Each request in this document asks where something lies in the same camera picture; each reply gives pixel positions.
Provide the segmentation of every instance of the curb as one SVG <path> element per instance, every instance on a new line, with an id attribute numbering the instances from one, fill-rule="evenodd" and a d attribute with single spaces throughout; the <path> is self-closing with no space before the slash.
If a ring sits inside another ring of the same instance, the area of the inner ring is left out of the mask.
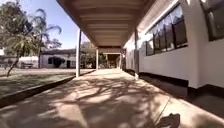
<path id="1" fill-rule="evenodd" d="M 12 94 L 8 94 L 8 95 L 0 98 L 0 108 L 15 104 L 19 101 L 22 101 L 26 98 L 29 98 L 31 96 L 34 96 L 41 92 L 44 92 L 48 89 L 65 84 L 65 83 L 71 81 L 74 77 L 75 76 L 68 77 L 68 78 L 65 78 L 65 79 L 62 79 L 62 80 L 59 80 L 56 82 L 46 84 L 46 85 L 35 86 L 35 87 L 31 87 L 31 88 L 28 88 L 23 91 L 18 91 L 18 92 L 12 93 Z"/>

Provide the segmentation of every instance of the ceiling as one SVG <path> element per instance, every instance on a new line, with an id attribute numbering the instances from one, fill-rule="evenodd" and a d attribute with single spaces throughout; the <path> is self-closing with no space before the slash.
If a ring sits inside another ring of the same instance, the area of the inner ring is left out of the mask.
<path id="1" fill-rule="evenodd" d="M 91 42 L 121 48 L 155 0 L 58 0 Z"/>

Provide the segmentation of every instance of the covered walkway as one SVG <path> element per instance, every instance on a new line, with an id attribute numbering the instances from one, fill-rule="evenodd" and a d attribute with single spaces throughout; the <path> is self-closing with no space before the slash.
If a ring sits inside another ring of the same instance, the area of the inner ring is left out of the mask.
<path id="1" fill-rule="evenodd" d="M 224 127 L 222 119 L 119 69 L 74 79 L 0 115 L 9 128 Z"/>

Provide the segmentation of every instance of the grass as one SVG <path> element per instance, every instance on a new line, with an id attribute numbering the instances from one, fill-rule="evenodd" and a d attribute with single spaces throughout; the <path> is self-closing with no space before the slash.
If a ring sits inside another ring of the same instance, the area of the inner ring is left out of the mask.
<path id="1" fill-rule="evenodd" d="M 49 84 L 70 76 L 74 76 L 74 74 L 21 74 L 12 75 L 8 78 L 0 77 L 0 97 L 30 87 Z"/>

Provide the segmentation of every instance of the tree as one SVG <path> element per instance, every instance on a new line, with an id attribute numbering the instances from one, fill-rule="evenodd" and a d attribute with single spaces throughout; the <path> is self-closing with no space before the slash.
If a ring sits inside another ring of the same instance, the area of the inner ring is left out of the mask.
<path id="1" fill-rule="evenodd" d="M 57 49 L 57 48 L 60 48 L 61 45 L 62 45 L 62 43 L 59 42 L 58 39 L 52 39 L 52 40 L 50 40 L 50 43 L 48 45 L 48 48 L 49 49 Z"/>
<path id="2" fill-rule="evenodd" d="M 92 65 L 92 68 L 96 68 L 96 47 L 91 42 L 83 42 L 81 44 L 81 64 L 84 68 L 87 65 Z M 99 64 L 106 64 L 106 57 L 103 54 L 99 54 Z"/>
<path id="3" fill-rule="evenodd" d="M 27 19 L 26 12 L 20 9 L 18 2 L 7 2 L 0 7 L 0 27 L 6 53 L 16 56 L 16 60 L 8 70 L 7 76 L 9 76 L 19 58 L 37 53 L 39 44 L 33 36 L 33 27 Z"/>
<path id="4" fill-rule="evenodd" d="M 59 46 L 59 41 L 56 40 L 52 40 L 50 41 L 49 39 L 49 32 L 51 31 L 58 31 L 58 33 L 60 34 L 62 32 L 62 29 L 60 26 L 58 25 L 49 25 L 47 26 L 47 14 L 43 9 L 38 9 L 36 11 L 36 16 L 34 16 L 32 19 L 32 21 L 36 22 L 35 25 L 35 33 L 37 35 L 37 37 L 40 39 L 40 42 L 43 43 L 41 44 L 40 48 L 39 48 L 39 53 L 38 53 L 38 60 L 39 60 L 39 65 L 38 67 L 40 68 L 40 54 L 41 54 L 41 48 L 45 47 L 45 48 L 58 48 Z"/>
<path id="5" fill-rule="evenodd" d="M 49 59 L 52 59 L 52 62 L 54 64 L 55 68 L 59 68 L 61 66 L 61 64 L 65 63 L 65 60 L 60 58 L 60 57 L 51 57 Z"/>
<path id="6" fill-rule="evenodd" d="M 17 65 L 20 57 L 31 54 L 40 55 L 42 47 L 61 46 L 56 39 L 50 41 L 48 33 L 55 29 L 61 33 L 61 28 L 53 25 L 47 27 L 45 11 L 38 9 L 37 12 L 42 15 L 27 16 L 26 12 L 21 10 L 19 1 L 7 2 L 0 6 L 0 45 L 3 44 L 7 55 L 16 56 L 7 76 Z"/>

